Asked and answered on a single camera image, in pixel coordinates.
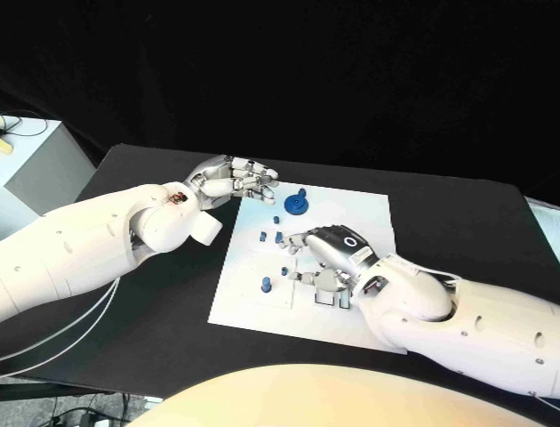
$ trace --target black backdrop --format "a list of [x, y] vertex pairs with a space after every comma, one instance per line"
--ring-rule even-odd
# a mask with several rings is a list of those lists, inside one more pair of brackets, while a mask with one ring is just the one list
[[0, 4], [0, 110], [110, 145], [513, 183], [560, 204], [560, 2]]

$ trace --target blue knob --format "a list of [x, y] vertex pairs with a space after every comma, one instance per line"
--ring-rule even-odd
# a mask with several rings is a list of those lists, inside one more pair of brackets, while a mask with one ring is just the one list
[[261, 279], [261, 291], [267, 294], [270, 292], [270, 279]]
[[287, 196], [283, 203], [283, 208], [290, 215], [301, 215], [309, 209], [309, 202], [306, 199], [307, 192], [304, 189], [297, 191], [297, 194]]

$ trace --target white pedestal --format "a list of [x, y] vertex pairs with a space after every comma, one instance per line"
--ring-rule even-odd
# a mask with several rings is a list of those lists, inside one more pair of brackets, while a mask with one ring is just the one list
[[[15, 122], [15, 117], [5, 117], [8, 126]], [[11, 132], [31, 134], [42, 128], [42, 120], [22, 117]], [[74, 202], [96, 170], [61, 122], [48, 120], [37, 136], [6, 134], [2, 140], [13, 152], [0, 152], [0, 240]]]

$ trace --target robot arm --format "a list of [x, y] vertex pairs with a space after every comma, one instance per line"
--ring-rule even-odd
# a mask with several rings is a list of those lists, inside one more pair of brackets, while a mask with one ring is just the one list
[[506, 391], [560, 399], [558, 305], [395, 254], [379, 259], [345, 226], [288, 236], [286, 246], [291, 254], [307, 246], [324, 268], [291, 279], [330, 292], [347, 286], [350, 303], [386, 345]]
[[265, 166], [218, 156], [183, 183], [142, 185], [45, 213], [0, 242], [0, 322], [103, 286], [188, 236], [209, 245], [221, 223], [204, 210], [229, 196], [271, 205], [276, 178]]

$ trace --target floor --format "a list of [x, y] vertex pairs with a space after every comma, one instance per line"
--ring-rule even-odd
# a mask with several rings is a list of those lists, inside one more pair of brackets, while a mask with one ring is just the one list
[[[12, 383], [31, 383], [29, 381], [18, 380], [13, 378], [3, 378], [0, 384]], [[85, 395], [80, 397], [61, 397], [57, 399], [57, 408], [54, 413], [58, 415], [73, 407], [85, 407], [93, 399], [91, 407], [106, 415], [121, 416], [121, 394], [114, 393], [110, 395], [98, 394]], [[127, 415], [124, 418], [133, 420], [144, 413], [144, 397], [132, 395], [129, 401]], [[54, 398], [51, 399], [32, 399], [15, 400], [9, 402], [0, 402], [0, 427], [37, 427], [45, 423], [51, 418], [51, 408], [54, 406]], [[64, 426], [77, 426], [80, 415], [83, 411], [67, 414], [62, 418]]]

